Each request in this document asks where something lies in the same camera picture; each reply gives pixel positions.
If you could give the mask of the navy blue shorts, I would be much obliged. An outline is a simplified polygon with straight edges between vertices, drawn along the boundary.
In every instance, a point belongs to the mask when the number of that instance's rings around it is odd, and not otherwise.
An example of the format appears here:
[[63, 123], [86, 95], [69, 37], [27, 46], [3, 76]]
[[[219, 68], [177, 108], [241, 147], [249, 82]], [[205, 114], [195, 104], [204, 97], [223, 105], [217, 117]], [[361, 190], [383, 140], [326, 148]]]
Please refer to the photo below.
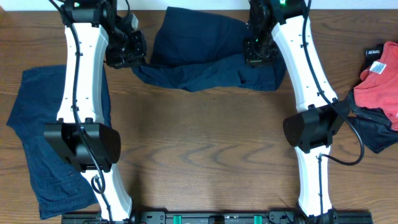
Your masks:
[[247, 65], [243, 43], [251, 37], [237, 19], [168, 7], [150, 62], [132, 71], [146, 84], [189, 92], [218, 86], [275, 91], [285, 63], [279, 58], [260, 67]]

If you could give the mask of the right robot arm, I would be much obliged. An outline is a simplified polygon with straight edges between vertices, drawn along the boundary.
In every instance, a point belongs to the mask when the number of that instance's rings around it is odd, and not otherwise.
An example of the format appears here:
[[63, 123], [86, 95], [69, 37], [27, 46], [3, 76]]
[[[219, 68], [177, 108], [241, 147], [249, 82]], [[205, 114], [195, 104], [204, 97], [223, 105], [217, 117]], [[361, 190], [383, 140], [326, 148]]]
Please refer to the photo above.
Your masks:
[[333, 136], [348, 114], [330, 86], [313, 42], [306, 1], [250, 0], [248, 27], [253, 37], [244, 41], [244, 61], [252, 67], [286, 66], [295, 94], [297, 114], [284, 119], [284, 134], [294, 147], [299, 166], [298, 205], [307, 219], [331, 211], [328, 159]]

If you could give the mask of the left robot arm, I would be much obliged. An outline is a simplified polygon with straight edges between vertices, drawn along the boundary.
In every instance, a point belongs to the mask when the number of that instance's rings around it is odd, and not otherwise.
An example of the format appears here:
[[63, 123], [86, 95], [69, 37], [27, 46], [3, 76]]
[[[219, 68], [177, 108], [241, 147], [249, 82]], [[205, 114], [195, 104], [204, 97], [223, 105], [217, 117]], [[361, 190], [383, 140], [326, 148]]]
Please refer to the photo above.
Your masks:
[[119, 173], [119, 133], [106, 125], [103, 67], [120, 69], [145, 63], [146, 41], [137, 17], [119, 16], [116, 1], [55, 1], [65, 25], [67, 69], [55, 123], [45, 125], [45, 140], [59, 157], [90, 184], [101, 210], [70, 212], [63, 223], [139, 223], [132, 198]]

